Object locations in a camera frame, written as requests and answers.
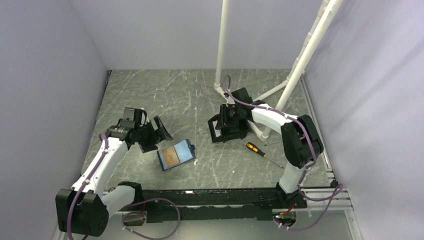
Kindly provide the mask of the blue card holder wallet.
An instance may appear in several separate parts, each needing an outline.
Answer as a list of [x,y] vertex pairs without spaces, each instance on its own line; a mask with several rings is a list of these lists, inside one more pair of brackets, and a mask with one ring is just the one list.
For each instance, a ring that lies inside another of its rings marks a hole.
[[188,139],[156,152],[162,171],[167,171],[196,158],[196,147]]

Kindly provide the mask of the orange credit card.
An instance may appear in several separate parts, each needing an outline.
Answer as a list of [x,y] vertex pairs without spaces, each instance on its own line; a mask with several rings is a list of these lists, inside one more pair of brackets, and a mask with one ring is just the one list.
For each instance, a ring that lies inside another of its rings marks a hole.
[[174,147],[164,149],[162,154],[167,167],[173,167],[180,164],[179,157]]

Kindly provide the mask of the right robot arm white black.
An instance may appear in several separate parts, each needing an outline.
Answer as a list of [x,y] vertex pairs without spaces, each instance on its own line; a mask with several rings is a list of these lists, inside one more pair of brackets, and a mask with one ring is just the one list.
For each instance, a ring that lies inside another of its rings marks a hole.
[[282,189],[275,194],[276,203],[287,208],[295,201],[295,195],[306,198],[301,184],[307,170],[316,164],[323,153],[324,145],[312,118],[304,114],[295,116],[277,110],[266,103],[253,104],[233,96],[227,88],[224,92],[234,100],[236,106],[246,108],[251,122],[271,128],[281,135],[283,150],[288,164],[278,182]]

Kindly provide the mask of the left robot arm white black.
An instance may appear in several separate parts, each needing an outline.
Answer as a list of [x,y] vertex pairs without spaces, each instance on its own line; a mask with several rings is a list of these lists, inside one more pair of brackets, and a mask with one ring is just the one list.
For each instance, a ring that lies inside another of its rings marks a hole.
[[69,188],[55,196],[58,228],[73,239],[74,234],[99,237],[111,216],[122,208],[139,209],[144,203],[141,184],[123,181],[104,194],[117,165],[131,146],[138,145],[142,153],[158,149],[161,141],[172,136],[159,116],[149,120],[142,108],[126,107],[117,124],[99,134],[100,148],[88,168]]

